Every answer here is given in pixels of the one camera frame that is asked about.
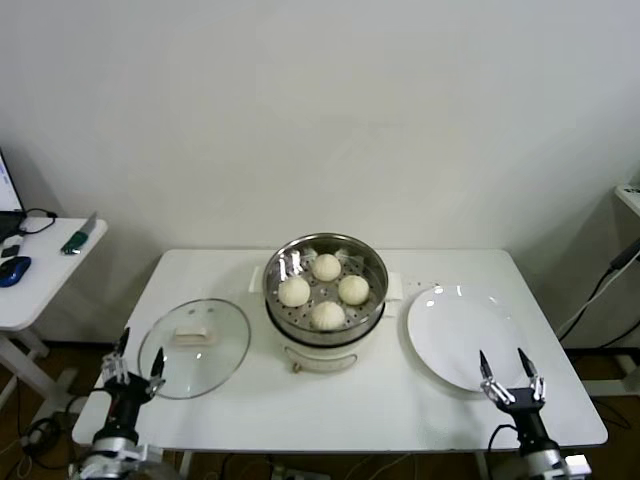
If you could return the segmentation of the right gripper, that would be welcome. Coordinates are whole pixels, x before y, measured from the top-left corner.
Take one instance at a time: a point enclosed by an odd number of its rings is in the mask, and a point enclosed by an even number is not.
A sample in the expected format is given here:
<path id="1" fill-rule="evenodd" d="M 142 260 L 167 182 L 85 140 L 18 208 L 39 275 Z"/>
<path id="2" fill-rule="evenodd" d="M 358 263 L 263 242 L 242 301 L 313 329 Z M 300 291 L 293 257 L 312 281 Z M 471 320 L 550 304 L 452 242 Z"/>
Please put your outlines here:
<path id="1" fill-rule="evenodd" d="M 539 375 L 534 363 L 523 349 L 518 348 L 518 355 L 530 389 L 510 389 L 503 387 L 494 377 L 489 362 L 482 350 L 479 351 L 480 387 L 485 395 L 496 404 L 497 408 L 509 415 L 517 430 L 521 444 L 542 444 L 549 436 L 540 416 L 546 396 L 546 384 Z"/>

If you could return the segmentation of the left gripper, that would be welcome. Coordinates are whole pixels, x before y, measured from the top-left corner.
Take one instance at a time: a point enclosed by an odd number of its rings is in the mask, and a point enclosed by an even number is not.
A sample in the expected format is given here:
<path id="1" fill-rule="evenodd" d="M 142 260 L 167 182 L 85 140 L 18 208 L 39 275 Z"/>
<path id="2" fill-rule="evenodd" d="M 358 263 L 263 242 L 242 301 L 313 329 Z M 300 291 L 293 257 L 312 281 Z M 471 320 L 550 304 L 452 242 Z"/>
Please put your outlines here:
<path id="1" fill-rule="evenodd" d="M 138 439 L 137 419 L 141 406 L 148 403 L 164 385 L 164 349 L 160 347 L 153 361 L 149 380 L 130 374 L 124 352 L 130 328 L 126 327 L 111 353 L 102 359 L 101 376 L 111 398 L 106 418 L 106 436 Z"/>

